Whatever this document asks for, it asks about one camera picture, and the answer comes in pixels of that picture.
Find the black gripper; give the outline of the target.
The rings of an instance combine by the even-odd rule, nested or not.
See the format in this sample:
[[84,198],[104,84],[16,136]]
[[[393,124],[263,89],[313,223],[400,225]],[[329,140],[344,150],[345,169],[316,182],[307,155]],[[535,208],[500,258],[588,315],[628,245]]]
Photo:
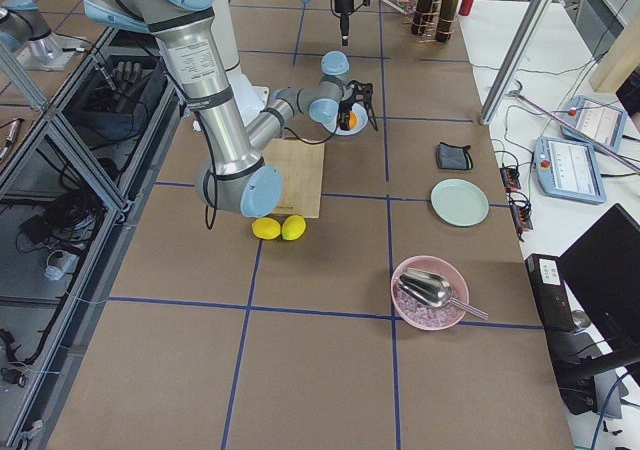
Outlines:
[[333,0],[333,12],[339,16],[341,45],[349,45],[349,16],[360,7],[368,7],[371,0]]
[[351,80],[346,84],[346,93],[341,100],[341,111],[337,116],[337,124],[341,131],[350,129],[350,112],[353,106],[360,104],[367,113],[369,124],[375,131],[378,131],[377,118],[373,107],[372,99],[374,86],[372,83],[364,83],[358,80]]

